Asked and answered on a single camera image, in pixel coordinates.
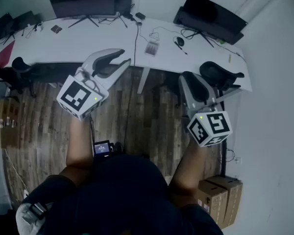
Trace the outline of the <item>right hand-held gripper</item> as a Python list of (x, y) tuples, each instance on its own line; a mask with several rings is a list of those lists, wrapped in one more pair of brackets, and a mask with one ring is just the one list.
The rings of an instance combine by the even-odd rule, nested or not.
[(215, 90), (200, 75), (190, 71), (178, 79), (190, 122), (187, 130), (200, 147), (219, 144), (233, 133), (227, 111), (222, 110)]

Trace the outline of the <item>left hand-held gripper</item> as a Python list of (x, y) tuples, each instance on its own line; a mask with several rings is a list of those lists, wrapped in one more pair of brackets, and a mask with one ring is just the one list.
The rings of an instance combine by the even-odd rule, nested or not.
[(66, 79), (56, 98), (60, 106), (77, 119), (85, 119), (109, 96), (108, 90), (130, 66), (131, 59), (110, 64), (124, 52), (124, 49), (109, 48), (92, 53), (84, 61), (84, 69), (79, 67), (74, 76)]

